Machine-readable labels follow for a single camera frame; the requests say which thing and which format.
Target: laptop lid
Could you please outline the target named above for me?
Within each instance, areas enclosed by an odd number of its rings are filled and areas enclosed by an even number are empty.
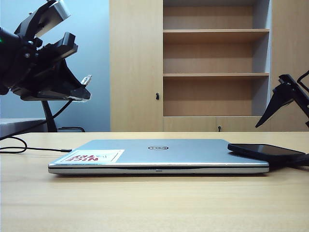
[[[220,139],[92,140],[51,162],[54,174],[242,174],[265,161],[234,155]]]

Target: wooden shelf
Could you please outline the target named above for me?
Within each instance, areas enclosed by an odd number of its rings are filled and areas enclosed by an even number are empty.
[[[192,79],[192,78],[220,78],[230,80],[259,79],[269,77],[267,72],[234,72],[234,73],[164,73],[163,77],[168,80]]]
[[[164,29],[165,44],[250,43],[269,34],[269,29]]]

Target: cabinet door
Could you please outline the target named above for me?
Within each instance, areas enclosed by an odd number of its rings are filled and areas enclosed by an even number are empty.
[[[162,0],[110,0],[111,131],[163,130],[162,30]]]
[[[295,80],[309,69],[309,1],[273,0],[272,88],[278,76],[288,73]],[[309,85],[309,77],[304,79]],[[293,102],[271,118],[272,131],[308,131],[306,115]]]

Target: black cable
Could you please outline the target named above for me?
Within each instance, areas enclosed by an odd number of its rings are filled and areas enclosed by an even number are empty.
[[[21,151],[0,151],[0,153],[9,153],[9,154],[18,154],[18,153],[22,153],[24,151],[26,151],[27,149],[31,149],[31,150],[43,150],[43,151],[59,151],[59,152],[70,152],[72,151],[71,149],[49,149],[49,148],[35,148],[35,147],[28,147],[27,146],[27,143],[20,139],[20,138],[17,138],[17,137],[14,137],[14,135],[17,135],[17,134],[20,134],[20,133],[23,133],[25,131],[28,131],[32,128],[35,128],[35,127],[38,127],[40,125],[43,125],[45,124],[46,122],[56,118],[59,114],[61,114],[72,102],[73,100],[70,100],[68,101],[55,115],[53,115],[51,118],[48,118],[46,119],[45,121],[41,122],[41,123],[38,123],[34,126],[31,126],[29,128],[26,128],[26,129],[23,129],[23,130],[20,130],[20,131],[17,131],[17,132],[14,132],[14,133],[11,133],[11,134],[8,134],[6,136],[3,136],[3,137],[0,137],[0,141],[1,140],[4,140],[4,139],[17,139],[19,141],[21,141],[25,147],[19,147],[19,146],[8,146],[8,147],[1,147],[0,150],[5,150],[5,149],[22,149]]]
[[[36,147],[28,147],[27,143],[22,140],[21,138],[17,137],[9,137],[8,139],[17,139],[21,141],[25,147],[22,146],[7,146],[7,147],[1,147],[0,150],[5,150],[5,149],[22,149],[21,151],[0,151],[0,153],[3,154],[18,154],[18,153],[23,153],[24,151],[30,149],[30,150],[42,150],[42,151],[59,151],[59,152],[70,152],[72,149],[52,149],[52,148],[36,148]]]
[[[306,73],[302,74],[302,75],[298,78],[298,80],[297,80],[297,83],[299,83],[299,84],[302,86],[302,88],[304,88],[307,92],[309,92],[309,88],[307,88],[307,86],[305,86],[305,84],[302,83],[301,80],[302,80],[304,77],[306,77],[308,74],[309,74],[309,70],[308,70]]]

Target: laptop sticker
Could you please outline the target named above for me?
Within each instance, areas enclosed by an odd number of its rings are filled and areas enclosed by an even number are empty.
[[[57,164],[115,163],[125,150],[77,150]]]

